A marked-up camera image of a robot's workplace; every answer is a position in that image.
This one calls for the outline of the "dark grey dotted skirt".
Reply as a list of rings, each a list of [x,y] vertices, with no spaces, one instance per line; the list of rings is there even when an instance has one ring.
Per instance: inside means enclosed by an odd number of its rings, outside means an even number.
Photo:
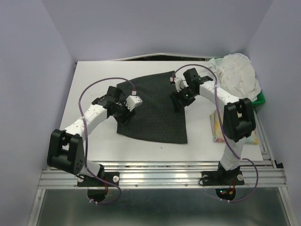
[[[169,144],[187,144],[185,111],[174,111],[170,94],[176,91],[170,84],[174,72],[146,75],[131,79],[141,106],[135,108],[131,121],[117,127],[117,133],[126,137]]]

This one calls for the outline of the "floral pastel skirt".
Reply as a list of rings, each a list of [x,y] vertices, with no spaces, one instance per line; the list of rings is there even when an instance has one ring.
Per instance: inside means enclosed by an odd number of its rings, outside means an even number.
[[[209,118],[210,118],[210,123],[211,123],[213,142],[224,143],[225,141],[224,141],[224,137],[222,135],[217,111],[215,110],[212,114],[210,114]],[[256,130],[252,131],[251,135],[246,140],[246,144],[249,144],[249,145],[258,145],[259,144],[259,141],[258,141],[258,138],[256,135]]]

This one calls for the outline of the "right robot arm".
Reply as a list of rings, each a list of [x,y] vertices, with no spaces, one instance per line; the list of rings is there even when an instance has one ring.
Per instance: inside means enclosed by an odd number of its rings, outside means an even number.
[[[241,153],[247,139],[256,128],[252,101],[248,98],[238,98],[225,91],[217,84],[213,74],[200,76],[196,65],[184,72],[184,78],[178,78],[174,73],[171,84],[176,90],[170,95],[175,112],[191,105],[196,96],[210,100],[216,106],[222,136],[225,141],[223,156],[219,162],[220,170],[216,172],[217,180],[226,184],[233,179],[233,172],[238,170]]]

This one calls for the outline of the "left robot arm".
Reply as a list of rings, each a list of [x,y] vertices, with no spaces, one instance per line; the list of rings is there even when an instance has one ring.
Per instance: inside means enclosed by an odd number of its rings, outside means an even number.
[[[135,109],[142,103],[136,92],[123,98],[121,89],[110,86],[107,93],[96,98],[74,123],[63,130],[56,129],[51,133],[48,166],[76,176],[87,176],[93,185],[101,185],[104,182],[104,167],[88,160],[84,150],[87,137],[111,116],[117,123],[127,124],[135,115]]]

